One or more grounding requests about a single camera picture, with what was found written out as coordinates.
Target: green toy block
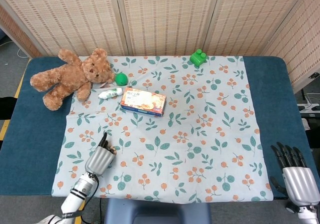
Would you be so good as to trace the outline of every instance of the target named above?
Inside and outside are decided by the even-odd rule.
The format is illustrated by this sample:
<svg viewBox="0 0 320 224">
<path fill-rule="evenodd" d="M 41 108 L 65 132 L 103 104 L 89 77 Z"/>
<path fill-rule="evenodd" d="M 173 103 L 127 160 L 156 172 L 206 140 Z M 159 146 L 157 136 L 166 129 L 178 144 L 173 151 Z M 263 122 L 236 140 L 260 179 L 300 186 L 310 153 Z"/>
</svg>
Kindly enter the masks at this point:
<svg viewBox="0 0 320 224">
<path fill-rule="evenodd" d="M 204 63 L 206 60 L 206 53 L 203 53 L 201 49 L 197 49 L 196 52 L 194 52 L 191 57 L 190 61 L 196 66 L 199 67 L 201 64 Z"/>
</svg>

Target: brown teddy bear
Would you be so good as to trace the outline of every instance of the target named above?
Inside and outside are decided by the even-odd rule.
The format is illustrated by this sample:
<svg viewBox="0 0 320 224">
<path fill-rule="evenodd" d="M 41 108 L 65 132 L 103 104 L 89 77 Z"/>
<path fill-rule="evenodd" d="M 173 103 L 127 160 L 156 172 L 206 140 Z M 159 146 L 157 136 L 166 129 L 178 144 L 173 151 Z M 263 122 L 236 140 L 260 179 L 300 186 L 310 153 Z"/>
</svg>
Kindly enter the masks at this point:
<svg viewBox="0 0 320 224">
<path fill-rule="evenodd" d="M 56 84 L 43 97 L 45 106 L 52 111 L 58 110 L 63 99 L 74 91 L 77 91 L 76 97 L 79 101 L 86 101 L 91 93 L 92 83 L 112 83 L 114 81 L 115 74 L 111 70 L 106 55 L 105 50 L 97 48 L 82 62 L 70 50 L 61 49 L 58 56 L 67 63 L 61 67 L 35 74 L 31 77 L 30 84 L 39 92 L 47 91 Z"/>
</svg>

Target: wall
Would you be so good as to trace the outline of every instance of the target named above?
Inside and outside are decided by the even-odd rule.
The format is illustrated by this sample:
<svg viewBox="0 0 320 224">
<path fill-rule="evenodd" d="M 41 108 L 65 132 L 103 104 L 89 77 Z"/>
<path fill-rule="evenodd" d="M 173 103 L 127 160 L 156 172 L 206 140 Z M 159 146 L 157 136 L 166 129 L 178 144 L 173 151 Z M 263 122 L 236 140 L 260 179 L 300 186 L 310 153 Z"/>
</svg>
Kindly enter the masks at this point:
<svg viewBox="0 0 320 224">
<path fill-rule="evenodd" d="M 199 47 L 209 55 L 274 55 L 286 61 L 294 87 L 319 63 L 319 0 L 0 0 L 0 5 L 42 55 L 57 55 L 62 47 L 78 55 L 96 47 L 109 55 L 190 55 Z"/>
<path fill-rule="evenodd" d="M 278 56 L 287 65 L 294 92 L 320 71 L 320 0 L 301 0 L 274 34 L 262 55 Z"/>
<path fill-rule="evenodd" d="M 0 28 L 4 30 L 12 40 L 18 40 L 19 48 L 25 53 L 28 53 L 31 57 L 41 56 L 41 53 L 33 45 L 29 37 L 19 28 L 2 6 L 0 6 L 0 17 Z"/>
</svg>

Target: white bottle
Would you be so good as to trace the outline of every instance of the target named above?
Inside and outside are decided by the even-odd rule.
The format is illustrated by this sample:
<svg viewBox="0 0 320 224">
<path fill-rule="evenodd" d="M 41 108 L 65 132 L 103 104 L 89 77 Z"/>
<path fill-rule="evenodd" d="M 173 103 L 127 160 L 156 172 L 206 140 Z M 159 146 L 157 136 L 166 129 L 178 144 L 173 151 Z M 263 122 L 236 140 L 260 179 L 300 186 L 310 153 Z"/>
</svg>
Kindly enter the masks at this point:
<svg viewBox="0 0 320 224">
<path fill-rule="evenodd" d="M 98 98 L 108 99 L 116 96 L 123 95 L 122 88 L 114 88 L 107 91 L 104 91 L 98 95 Z"/>
</svg>

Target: robotic arm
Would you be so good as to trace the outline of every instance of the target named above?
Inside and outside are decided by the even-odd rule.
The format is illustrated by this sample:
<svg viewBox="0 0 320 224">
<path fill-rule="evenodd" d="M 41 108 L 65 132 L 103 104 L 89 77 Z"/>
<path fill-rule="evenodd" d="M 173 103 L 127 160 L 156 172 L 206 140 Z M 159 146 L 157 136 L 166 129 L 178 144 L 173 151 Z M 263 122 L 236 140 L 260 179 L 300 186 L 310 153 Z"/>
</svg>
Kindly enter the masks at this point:
<svg viewBox="0 0 320 224">
<path fill-rule="evenodd" d="M 61 206 L 62 218 L 55 215 L 51 215 L 37 224 L 72 224 L 74 219 L 82 215 L 83 210 L 79 211 L 79 208 L 86 197 L 90 194 L 93 186 L 96 185 L 96 190 L 99 186 L 98 176 L 101 176 L 107 169 L 108 165 L 112 162 L 117 151 L 113 146 L 108 144 L 107 133 L 104 133 L 99 145 L 94 153 L 87 160 L 85 164 L 85 174 L 82 174 L 77 181 L 74 188 L 70 191 L 70 194 L 65 199 Z"/>
<path fill-rule="evenodd" d="M 301 151 L 288 145 L 283 146 L 277 142 L 277 147 L 273 149 L 280 168 L 286 188 L 281 187 L 274 177 L 271 182 L 275 188 L 288 196 L 295 206 L 292 212 L 297 212 L 298 217 L 303 224 L 320 224 L 317 219 L 317 210 L 315 205 L 320 202 L 320 194 L 317 184 L 310 168 L 307 167 Z"/>
</svg>

